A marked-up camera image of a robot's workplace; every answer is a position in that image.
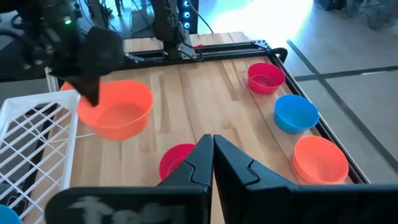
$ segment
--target metal stand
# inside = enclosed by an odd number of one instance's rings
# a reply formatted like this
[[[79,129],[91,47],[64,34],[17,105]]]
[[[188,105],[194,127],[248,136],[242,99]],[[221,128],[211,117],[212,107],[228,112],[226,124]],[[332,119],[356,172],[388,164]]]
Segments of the metal stand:
[[[265,40],[255,40],[238,44],[218,44],[200,47],[197,51],[196,59],[165,59],[162,50],[151,50],[145,52],[127,53],[123,65],[119,70],[130,70],[138,68],[148,68],[156,66],[178,65],[184,63],[210,62],[216,60],[231,60],[236,58],[248,57],[268,57],[272,64],[278,66],[286,76],[286,84],[293,94],[307,98],[303,90],[299,87],[294,77],[287,71],[284,62],[287,57],[285,48],[272,49]],[[365,175],[354,163],[353,158],[348,154],[343,145],[339,142],[323,118],[320,118],[316,125],[320,135],[335,143],[345,154],[349,163],[349,177],[354,183],[369,183]]]

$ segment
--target wooden tabletop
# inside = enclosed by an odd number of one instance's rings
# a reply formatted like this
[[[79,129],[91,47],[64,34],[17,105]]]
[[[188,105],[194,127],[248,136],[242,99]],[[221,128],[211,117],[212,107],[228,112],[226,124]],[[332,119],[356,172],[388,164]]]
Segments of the wooden tabletop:
[[[193,45],[247,42],[241,32],[192,35]],[[126,40],[126,51],[161,49],[155,39]],[[244,152],[298,184],[307,184],[292,168],[294,145],[315,129],[291,135],[273,120],[274,103],[291,93],[286,84],[270,96],[257,95],[247,85],[247,69],[268,58],[243,58],[140,70],[125,70],[105,80],[135,79],[149,86],[154,95],[152,117],[138,136],[113,142],[97,136],[78,138],[70,187],[156,186],[159,162],[172,146],[197,142],[204,134],[221,134]],[[91,133],[79,123],[78,136]],[[212,223],[224,223],[213,182]]]

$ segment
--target gray floor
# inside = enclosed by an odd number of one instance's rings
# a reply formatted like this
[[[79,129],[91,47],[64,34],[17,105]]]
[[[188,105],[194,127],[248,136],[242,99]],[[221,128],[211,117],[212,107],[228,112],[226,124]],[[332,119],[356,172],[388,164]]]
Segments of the gray floor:
[[[113,12],[111,19],[120,31],[129,30],[125,20],[131,5],[124,2],[126,12],[123,19],[116,17],[116,12]],[[369,13],[375,13],[377,8],[371,10]],[[285,66],[295,77],[315,77],[309,69],[311,66],[320,76],[398,66],[398,27],[371,30],[364,14],[351,19],[342,12],[317,8],[313,0],[200,0],[199,11],[215,32],[243,31],[251,39],[266,39],[273,47],[286,47],[289,56]],[[88,26],[87,21],[82,23],[83,28]],[[210,31],[200,22],[198,32]],[[286,44],[287,39],[293,42],[310,65],[305,64],[301,56]],[[381,152],[385,149],[393,159],[398,159],[398,101],[395,100],[398,90],[394,88],[397,82],[398,72],[350,77],[341,77],[337,73],[326,83],[345,102],[346,107],[339,105],[318,80],[299,83],[372,183],[398,182],[394,163],[387,162],[386,152]],[[1,101],[10,96],[47,91],[43,80],[34,84],[1,85]],[[375,147],[377,144],[368,139],[369,135],[363,129],[358,128],[347,110],[355,113],[382,149]]]

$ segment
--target white wire rack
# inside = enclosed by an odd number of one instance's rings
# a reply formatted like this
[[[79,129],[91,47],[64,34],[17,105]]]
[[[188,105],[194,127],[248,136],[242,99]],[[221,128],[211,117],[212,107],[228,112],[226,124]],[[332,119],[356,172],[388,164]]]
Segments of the white wire rack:
[[[26,224],[69,188],[80,96],[61,91],[7,99],[0,111],[0,202]]]

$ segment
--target floor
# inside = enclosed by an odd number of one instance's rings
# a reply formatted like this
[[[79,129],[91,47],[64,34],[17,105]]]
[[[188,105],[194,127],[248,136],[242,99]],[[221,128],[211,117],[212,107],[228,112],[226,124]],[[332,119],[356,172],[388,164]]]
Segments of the floor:
[[[114,10],[110,21],[124,35],[138,37],[136,31],[145,25],[133,12],[130,28],[131,8],[124,1],[123,16]],[[366,12],[377,10],[378,6]],[[200,0],[199,12],[215,32],[243,31],[251,39],[285,47],[285,66],[366,177],[372,183],[398,182],[398,27],[371,30],[365,14],[353,19],[344,11],[324,11],[313,0]],[[89,28],[92,21],[82,20],[82,28]],[[198,33],[209,32],[200,22]],[[41,82],[32,92],[47,87]],[[12,85],[5,86],[18,91],[0,88],[0,95],[27,94],[17,83]]]

